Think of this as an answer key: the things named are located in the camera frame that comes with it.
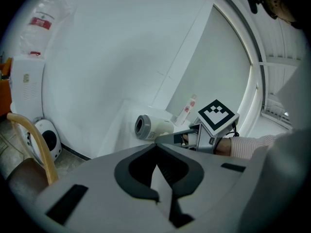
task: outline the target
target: orange object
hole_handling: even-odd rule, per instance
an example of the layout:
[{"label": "orange object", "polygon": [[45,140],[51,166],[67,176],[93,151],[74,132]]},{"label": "orange object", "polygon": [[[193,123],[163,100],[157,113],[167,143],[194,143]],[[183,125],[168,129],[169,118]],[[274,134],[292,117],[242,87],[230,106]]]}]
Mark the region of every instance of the orange object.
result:
[{"label": "orange object", "polygon": [[[0,70],[3,76],[9,76],[11,71],[12,58],[8,58],[6,63],[0,64]],[[11,111],[12,103],[11,89],[9,80],[0,80],[0,116]]]},{"label": "orange object", "polygon": [[0,116],[11,111],[11,89],[9,80],[0,80]]},{"label": "orange object", "polygon": [[0,70],[2,71],[3,76],[10,76],[12,58],[8,58],[6,63],[0,64]]}]

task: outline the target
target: white wall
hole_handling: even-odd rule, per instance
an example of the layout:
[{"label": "white wall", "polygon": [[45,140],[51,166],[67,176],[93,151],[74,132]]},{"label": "white wall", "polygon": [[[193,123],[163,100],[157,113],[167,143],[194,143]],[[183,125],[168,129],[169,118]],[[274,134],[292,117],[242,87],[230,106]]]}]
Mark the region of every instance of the white wall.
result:
[{"label": "white wall", "polygon": [[259,138],[268,134],[277,135],[286,132],[287,130],[282,126],[263,116],[260,116],[255,123],[253,129],[249,133],[248,137]]},{"label": "white wall", "polygon": [[[62,143],[93,158],[123,99],[152,104],[206,0],[66,1],[76,12],[46,51],[43,111]],[[16,27],[3,46],[10,55]]]},{"label": "white wall", "polygon": [[246,51],[223,15],[213,8],[190,64],[170,101],[167,111],[178,115],[192,94],[195,111],[215,99],[237,112],[248,82],[250,62]]}]

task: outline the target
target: ceiling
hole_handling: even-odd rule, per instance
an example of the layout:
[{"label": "ceiling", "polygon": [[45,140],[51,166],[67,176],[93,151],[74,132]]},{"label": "ceiling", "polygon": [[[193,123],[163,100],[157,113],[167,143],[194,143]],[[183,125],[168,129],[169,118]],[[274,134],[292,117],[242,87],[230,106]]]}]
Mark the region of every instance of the ceiling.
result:
[{"label": "ceiling", "polygon": [[275,94],[293,75],[301,59],[304,57],[307,40],[302,30],[297,30],[281,19],[271,19],[263,7],[258,6],[258,13],[250,11],[247,0],[240,0],[253,20],[264,47],[266,62],[260,63],[265,67],[268,79],[264,112],[284,116],[285,109]]}]

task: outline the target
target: tile floor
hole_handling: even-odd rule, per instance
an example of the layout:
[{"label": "tile floor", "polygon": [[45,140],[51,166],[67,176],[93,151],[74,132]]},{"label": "tile floor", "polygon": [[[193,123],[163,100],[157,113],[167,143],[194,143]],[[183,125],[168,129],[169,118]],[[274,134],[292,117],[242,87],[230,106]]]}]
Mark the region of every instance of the tile floor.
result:
[{"label": "tile floor", "polygon": [[[7,119],[0,121],[0,172],[6,179],[9,174],[24,160],[24,153],[17,136]],[[82,164],[85,160],[63,149],[61,155],[55,161],[55,167],[59,178]]]}]

